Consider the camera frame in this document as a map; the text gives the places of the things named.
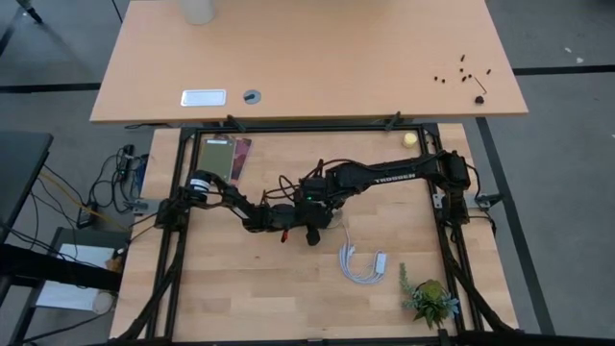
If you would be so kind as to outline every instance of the wooden desk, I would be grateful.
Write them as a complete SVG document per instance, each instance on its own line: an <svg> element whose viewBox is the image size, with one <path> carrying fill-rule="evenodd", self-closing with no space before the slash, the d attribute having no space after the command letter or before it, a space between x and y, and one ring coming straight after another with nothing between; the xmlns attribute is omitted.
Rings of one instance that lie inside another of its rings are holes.
<svg viewBox="0 0 615 346"><path fill-rule="evenodd" d="M444 148L455 149L472 162L463 127L439 126ZM143 197L168 195L179 133L155 132ZM401 145L402 135L246 135L254 143L239 188L257 201L264 188L277 186L279 174L294 180L321 158L375 163L417 156L418 148L408 150ZM357 247L355 270L371 260L376 250L389 256L385 279L368 286L352 283L339 268L337 252L345 239L341 228L321 232L322 240L315 247L306 245L305 232L299 229L291 231L289 240L280 244L280 233L250 234L228 210L193 210L174 340L434 335L423 321L412 322L412 312L400 309L398 284L400 261L406 263L415 284L427 279L446 282L430 200L426 183L417 180L374 186L346 203L344 214ZM136 227L135 234L150 225L144 222ZM477 288L502 319L515 326L488 222L473 219L463 232ZM148 299L160 237L161 231L153 230L131 245L111 336L124 332ZM467 300L465 295L461 298L466 326L471 328ZM163 320L164 309L160 316ZM451 320L446 327L454 331Z"/></svg>
<svg viewBox="0 0 615 346"><path fill-rule="evenodd" d="M528 112L484 0L220 0L216 8L211 23L193 26L176 1L131 2L91 121ZM482 106L477 78L488 91ZM226 89L226 106L183 108L186 89ZM261 92L258 104L244 102L249 89Z"/></svg>

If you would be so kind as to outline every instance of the succulent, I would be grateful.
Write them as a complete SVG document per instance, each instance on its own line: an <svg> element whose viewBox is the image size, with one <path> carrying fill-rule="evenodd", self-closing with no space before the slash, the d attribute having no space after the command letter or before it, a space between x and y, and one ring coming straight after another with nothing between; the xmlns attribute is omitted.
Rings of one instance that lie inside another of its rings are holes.
<svg viewBox="0 0 615 346"><path fill-rule="evenodd" d="M453 298L439 281L427 280L417 287L410 285L407 279L406 265L403 263L400 264L400 286L408 296L402 302L402 308L416 309L414 321L425 318L430 329L433 328L433 324L441 328L442 321L459 313L457 307L459 301Z"/></svg>

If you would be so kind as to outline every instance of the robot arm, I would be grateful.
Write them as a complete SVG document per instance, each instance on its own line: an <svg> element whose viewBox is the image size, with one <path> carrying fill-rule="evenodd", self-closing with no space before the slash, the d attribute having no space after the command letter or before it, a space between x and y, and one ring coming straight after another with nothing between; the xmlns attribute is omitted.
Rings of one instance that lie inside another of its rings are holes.
<svg viewBox="0 0 615 346"><path fill-rule="evenodd" d="M340 164L327 169L331 163ZM307 227L307 243L320 241L318 229L326 228L332 220L332 212L341 208L346 200L360 194L372 185L397 183L413 179L426 179L440 187L446 197L445 217L455 224L468 222L468 212L463 198L470 186L465 159L456 152L440 152L416 159L391 161L365 165L350 160L319 161L316 168L293 188L294 205L269 206L266 194L259 205L250 203L237 188L220 177L206 171L194 172L186 187L181 187L178 196L160 204L157 226L175 225L183 221L182 215L191 208L211 209L225 207L241 218L249 232L287 231L300 226ZM211 191L211 185L217 192ZM208 195L219 194L221 201L208 204Z"/></svg>

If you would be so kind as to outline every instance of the yellow ball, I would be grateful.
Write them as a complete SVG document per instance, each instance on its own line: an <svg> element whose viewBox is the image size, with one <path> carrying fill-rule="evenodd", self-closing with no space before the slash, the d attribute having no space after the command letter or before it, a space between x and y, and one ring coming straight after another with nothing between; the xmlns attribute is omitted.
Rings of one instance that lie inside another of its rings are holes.
<svg viewBox="0 0 615 346"><path fill-rule="evenodd" d="M404 135L404 142L402 143L406 148L411 148L414 146L418 137L415 133L407 133Z"/></svg>

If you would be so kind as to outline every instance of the gray carpet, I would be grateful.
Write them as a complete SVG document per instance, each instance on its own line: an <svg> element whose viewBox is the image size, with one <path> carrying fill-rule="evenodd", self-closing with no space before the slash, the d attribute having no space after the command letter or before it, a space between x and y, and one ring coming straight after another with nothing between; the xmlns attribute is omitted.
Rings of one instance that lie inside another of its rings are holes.
<svg viewBox="0 0 615 346"><path fill-rule="evenodd" d="M124 12L127 0L117 1ZM95 83L104 74L119 20L110 1L49 0L35 2L48 29L22 17L0 56L0 86ZM615 63L615 2L609 0L489 0L489 10L514 67ZM16 5L0 2L0 34ZM534 258L539 279L559 334L615 338L615 303L610 264L615 234L614 210L615 74L519 78L530 115L489 120L506 176ZM119 125L88 122L95 91L30 95L0 94L0 128L50 132L55 141L47 164L86 193L102 160L127 143L147 152L152 131L126 131ZM476 123L463 120L487 191L493 177ZM39 184L35 194L46 198ZM71 215L77 210L55 189ZM124 224L130 216L116 215ZM512 245L503 209L493 210L497 242L520 325L538 332L528 291ZM48 242L62 216L39 206L39 238ZM15 227L34 234L29 200ZM108 225L101 228L113 231ZM26 289L14 288L0 309L0 345L8 340L21 311ZM89 317L68 310L41 310L29 334L67 326ZM107 338L111 316L53 336L41 345L76 345Z"/></svg>

